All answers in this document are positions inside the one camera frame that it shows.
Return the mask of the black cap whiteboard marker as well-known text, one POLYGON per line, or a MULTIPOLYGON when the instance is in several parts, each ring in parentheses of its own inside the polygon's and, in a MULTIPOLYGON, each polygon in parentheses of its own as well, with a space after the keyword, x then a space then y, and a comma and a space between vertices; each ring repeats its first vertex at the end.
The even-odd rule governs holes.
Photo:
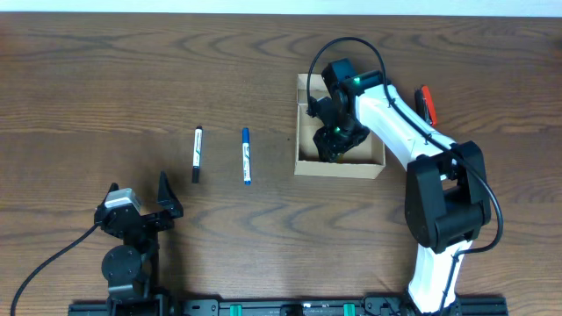
POLYGON ((200 168, 201 168, 202 138, 203 138, 203 128, 202 126, 197 126, 194 133, 194 143, 193 143, 192 174, 191 174, 191 181, 193 183, 199 182, 200 168))

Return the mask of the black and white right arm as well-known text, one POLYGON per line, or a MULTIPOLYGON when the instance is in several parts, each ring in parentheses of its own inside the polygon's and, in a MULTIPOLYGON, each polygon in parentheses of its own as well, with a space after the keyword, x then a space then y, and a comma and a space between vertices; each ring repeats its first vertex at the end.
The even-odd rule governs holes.
POLYGON ((407 172, 405 218, 418 243, 407 287, 408 313, 453 315, 460 264, 491 218, 484 157, 472 141, 439 133, 414 112, 379 71, 358 74, 347 59, 321 72, 325 97, 309 97, 307 113, 323 126, 313 142, 322 162, 337 162, 371 133, 407 172))

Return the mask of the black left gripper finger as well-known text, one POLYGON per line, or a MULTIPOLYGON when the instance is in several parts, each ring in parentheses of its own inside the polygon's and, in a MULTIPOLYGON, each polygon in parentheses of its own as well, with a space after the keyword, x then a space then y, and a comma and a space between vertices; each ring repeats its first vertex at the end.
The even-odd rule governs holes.
POLYGON ((169 185, 167 174, 162 171, 159 178, 157 204, 167 211, 171 218, 183 216, 183 206, 169 185))
POLYGON ((117 191, 119 190, 119 185, 117 183, 112 183, 110 189, 108 190, 105 198, 104 205, 112 206, 115 204, 116 200, 119 198, 117 191))

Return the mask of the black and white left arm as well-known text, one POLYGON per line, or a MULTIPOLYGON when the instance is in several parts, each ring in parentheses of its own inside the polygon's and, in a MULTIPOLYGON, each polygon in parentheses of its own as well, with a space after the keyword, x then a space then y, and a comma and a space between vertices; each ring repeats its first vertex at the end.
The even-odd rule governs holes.
POLYGON ((101 270, 108 283, 110 315, 179 315, 181 307, 168 290, 159 285, 158 234, 174 227, 184 208, 170 188, 165 172, 160 174, 159 212, 141 214, 141 202, 133 189, 112 183, 97 207, 94 222, 100 229, 123 241, 107 252, 101 270))

